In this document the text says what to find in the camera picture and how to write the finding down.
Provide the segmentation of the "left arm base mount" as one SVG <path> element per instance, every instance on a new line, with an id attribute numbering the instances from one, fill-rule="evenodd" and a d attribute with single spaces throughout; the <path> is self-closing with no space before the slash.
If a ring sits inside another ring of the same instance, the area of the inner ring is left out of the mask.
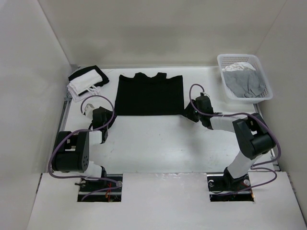
<path id="1" fill-rule="evenodd" d="M 81 179 L 75 185 L 79 187 L 78 202 L 121 202 L 122 187 L 115 189 L 114 182 Z"/>

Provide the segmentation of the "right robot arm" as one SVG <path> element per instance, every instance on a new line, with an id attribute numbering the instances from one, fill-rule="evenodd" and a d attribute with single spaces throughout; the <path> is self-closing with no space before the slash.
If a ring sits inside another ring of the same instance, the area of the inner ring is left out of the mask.
<path id="1" fill-rule="evenodd" d="M 203 93 L 195 100 L 190 99 L 184 116 L 194 122 L 201 122 L 207 129 L 235 134 L 239 153 L 224 170 L 222 182 L 227 190 L 235 189 L 257 159 L 276 146 L 260 114 L 247 114 L 245 118 L 238 118 L 215 113 L 211 100 Z"/>

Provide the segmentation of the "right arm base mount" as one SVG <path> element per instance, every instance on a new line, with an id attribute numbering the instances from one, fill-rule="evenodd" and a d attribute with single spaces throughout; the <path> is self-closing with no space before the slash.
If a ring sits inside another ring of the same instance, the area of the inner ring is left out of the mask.
<path id="1" fill-rule="evenodd" d="M 209 199 L 211 202 L 253 202 L 254 196 L 251 189 L 249 176 L 246 174 L 234 182 L 227 183 L 223 174 L 208 174 L 207 183 Z"/>

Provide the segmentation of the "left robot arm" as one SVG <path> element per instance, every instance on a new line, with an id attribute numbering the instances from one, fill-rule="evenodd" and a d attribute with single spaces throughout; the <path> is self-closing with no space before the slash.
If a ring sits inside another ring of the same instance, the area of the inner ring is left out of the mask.
<path id="1" fill-rule="evenodd" d="M 97 191 L 103 191 L 107 187 L 106 170 L 103 166 L 90 160 L 90 147 L 105 143 L 108 130 L 116 119 L 114 111 L 103 107 L 94 108 L 88 104 L 82 114 L 91 123 L 86 131 L 72 133 L 61 131 L 56 138 L 56 153 L 51 160 L 51 172 L 73 173 L 91 180 L 92 187 Z"/>

